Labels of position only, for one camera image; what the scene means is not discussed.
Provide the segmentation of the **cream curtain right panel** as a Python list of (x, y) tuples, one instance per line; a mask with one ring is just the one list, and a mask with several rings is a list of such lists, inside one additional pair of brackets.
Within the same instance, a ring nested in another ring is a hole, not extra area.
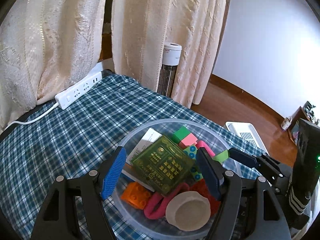
[(213, 72), (227, 0), (113, 0), (112, 54), (117, 74), (157, 90), (164, 45), (182, 47), (171, 97), (198, 105)]

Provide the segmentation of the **dark green box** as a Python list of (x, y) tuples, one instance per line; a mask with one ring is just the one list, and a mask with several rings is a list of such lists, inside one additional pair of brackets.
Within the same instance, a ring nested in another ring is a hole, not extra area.
[(185, 180), (194, 164), (194, 159), (164, 135), (131, 160), (140, 180), (164, 196)]

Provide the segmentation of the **green and pink block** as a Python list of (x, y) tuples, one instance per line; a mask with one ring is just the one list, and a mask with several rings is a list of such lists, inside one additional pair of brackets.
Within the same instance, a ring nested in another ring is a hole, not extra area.
[(184, 126), (174, 132), (171, 139), (182, 149), (197, 144), (197, 137), (195, 137), (195, 135), (193, 135), (193, 133)]

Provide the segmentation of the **green dotted block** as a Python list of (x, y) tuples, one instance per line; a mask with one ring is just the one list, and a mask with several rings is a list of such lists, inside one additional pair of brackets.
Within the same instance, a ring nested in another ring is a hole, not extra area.
[(183, 152), (190, 158), (196, 159), (197, 147), (195, 145), (190, 145), (183, 150)]
[(203, 179), (202, 173), (199, 171), (196, 165), (190, 169), (190, 172), (195, 181), (200, 181), (201, 179)]

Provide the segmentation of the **white power strip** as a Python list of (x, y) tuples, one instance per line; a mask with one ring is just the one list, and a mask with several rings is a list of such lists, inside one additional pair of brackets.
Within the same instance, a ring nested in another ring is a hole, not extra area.
[(58, 107), (65, 110), (102, 79), (102, 72), (97, 72), (91, 76), (83, 78), (66, 90), (56, 94), (55, 101), (58, 103)]

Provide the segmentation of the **clear plastic bowl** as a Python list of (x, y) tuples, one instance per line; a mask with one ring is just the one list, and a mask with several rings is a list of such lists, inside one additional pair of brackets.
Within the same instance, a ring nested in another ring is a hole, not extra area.
[[(202, 125), (183, 119), (160, 119), (147, 122), (132, 129), (120, 141), (119, 146), (125, 148), (127, 154), (130, 154), (148, 129), (151, 128), (170, 138), (174, 132), (183, 126), (193, 133), (197, 139), (203, 140), (216, 154), (231, 147), (229, 139), (232, 134), (228, 133), (223, 127), (219, 125), (210, 127), (209, 125)], [(134, 239), (204, 239), (206, 237), (214, 218), (211, 218), (208, 223), (199, 230), (191, 232), (179, 230), (175, 226), (170, 225), (165, 218), (158, 220), (147, 219), (142, 210), (137, 210), (120, 199), (121, 194), (129, 182), (128, 177), (124, 175), (120, 176), (112, 194), (112, 199), (114, 207), (118, 210), (120, 217), (137, 231), (138, 235), (135, 236)]]

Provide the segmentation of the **white medicine box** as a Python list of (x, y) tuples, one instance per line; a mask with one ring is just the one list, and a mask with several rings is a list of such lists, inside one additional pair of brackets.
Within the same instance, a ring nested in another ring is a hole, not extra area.
[(134, 171), (132, 167), (132, 159), (137, 157), (142, 151), (144, 151), (147, 147), (153, 144), (157, 139), (159, 139), (162, 135), (155, 131), (152, 128), (149, 128), (146, 133), (142, 136), (137, 145), (133, 148), (131, 153), (126, 158), (126, 164), (122, 170), (122, 174), (129, 179), (131, 182), (138, 182), (140, 185), (145, 187), (146, 189), (154, 192), (155, 190), (148, 184), (144, 183), (139, 179), (138, 174)]

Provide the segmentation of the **cream curtain left panel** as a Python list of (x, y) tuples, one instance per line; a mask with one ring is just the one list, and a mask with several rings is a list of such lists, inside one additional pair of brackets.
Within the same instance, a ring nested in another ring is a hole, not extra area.
[(1, 129), (96, 65), (106, 0), (16, 0), (1, 24)]

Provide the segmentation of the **white small bowl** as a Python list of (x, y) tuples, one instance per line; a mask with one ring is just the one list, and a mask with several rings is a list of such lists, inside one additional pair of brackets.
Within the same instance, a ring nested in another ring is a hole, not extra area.
[(210, 219), (210, 202), (196, 191), (178, 194), (167, 205), (167, 222), (182, 231), (196, 231)]

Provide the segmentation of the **orange toy block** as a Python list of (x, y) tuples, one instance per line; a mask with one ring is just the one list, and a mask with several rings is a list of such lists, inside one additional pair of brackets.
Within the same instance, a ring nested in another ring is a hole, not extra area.
[(138, 182), (131, 182), (127, 185), (120, 198), (135, 209), (143, 210), (151, 195), (151, 191)]

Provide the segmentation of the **red toy brick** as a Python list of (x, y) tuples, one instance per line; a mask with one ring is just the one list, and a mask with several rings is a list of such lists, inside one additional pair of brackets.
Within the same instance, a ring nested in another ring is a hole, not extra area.
[(204, 181), (204, 179), (199, 180), (195, 184), (190, 187), (190, 191), (196, 191), (201, 196), (207, 198), (210, 203), (210, 216), (213, 217), (220, 207), (220, 202), (216, 200), (209, 192), (208, 187)]

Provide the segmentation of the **wooden baseboard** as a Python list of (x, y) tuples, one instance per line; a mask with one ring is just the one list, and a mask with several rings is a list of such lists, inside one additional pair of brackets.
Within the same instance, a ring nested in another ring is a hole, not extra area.
[[(220, 52), (220, 47), (221, 47), (221, 43), (223, 40), (223, 35), (225, 32), (225, 27), (226, 27), (226, 23), (227, 23), (230, 2), (231, 2), (231, 0), (226, 0), (226, 8), (225, 8), (225, 12), (223, 15), (221, 33), (219, 36), (219, 43), (218, 43), (218, 47), (217, 47), (217, 54), (216, 54), (215, 61), (213, 64), (213, 69), (215, 68), (217, 57)], [(246, 103), (255, 105), (256, 108), (259, 107), (260, 111), (264, 111), (268, 115), (272, 116), (272, 118), (274, 118), (278, 124), (280, 124), (282, 122), (283, 117), (280, 114), (278, 114), (275, 110), (273, 110), (267, 104), (263, 103), (261, 100), (254, 97), (252, 94), (249, 94), (247, 91), (243, 90), (242, 88), (240, 88), (240, 87), (238, 87), (238, 86), (236, 86), (236, 85), (234, 85), (234, 84), (232, 84), (232, 83), (230, 83), (230, 82), (228, 82), (228, 81), (226, 81), (226, 80), (222, 79), (221, 77), (218, 77), (217, 75), (214, 75), (214, 74), (211, 74), (211, 76), (209, 78), (209, 83), (213, 84), (217, 87), (223, 88), (223, 89), (225, 89), (225, 90), (227, 90), (237, 96), (242, 94), (242, 98)]]

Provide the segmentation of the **blue plaid tablecloth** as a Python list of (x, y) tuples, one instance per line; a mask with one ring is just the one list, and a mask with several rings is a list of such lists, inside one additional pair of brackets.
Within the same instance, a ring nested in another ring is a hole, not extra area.
[[(132, 129), (167, 118), (218, 125), (122, 75), (105, 77), (65, 110), (48, 102), (32, 111), (32, 124), (11, 126), (1, 138), (1, 210), (9, 224), (29, 239), (57, 176), (86, 174), (108, 159)], [(263, 153), (234, 134), (229, 141), (248, 154)]]

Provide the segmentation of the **small white item on floor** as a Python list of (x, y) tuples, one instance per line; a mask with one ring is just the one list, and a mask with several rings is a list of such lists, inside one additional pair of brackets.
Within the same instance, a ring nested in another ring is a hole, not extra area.
[(290, 127), (291, 123), (292, 123), (292, 116), (286, 117), (280, 125), (281, 129), (284, 131), (287, 130)]

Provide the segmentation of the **pink hair band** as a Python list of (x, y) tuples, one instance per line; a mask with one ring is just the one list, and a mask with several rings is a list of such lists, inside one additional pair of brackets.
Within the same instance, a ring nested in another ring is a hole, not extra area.
[(160, 193), (155, 192), (144, 207), (143, 211), (146, 218), (155, 220), (164, 217), (169, 202), (178, 194), (190, 191), (190, 187), (196, 182), (197, 181), (195, 181), (194, 178), (191, 180), (191, 183), (182, 182), (165, 197)]

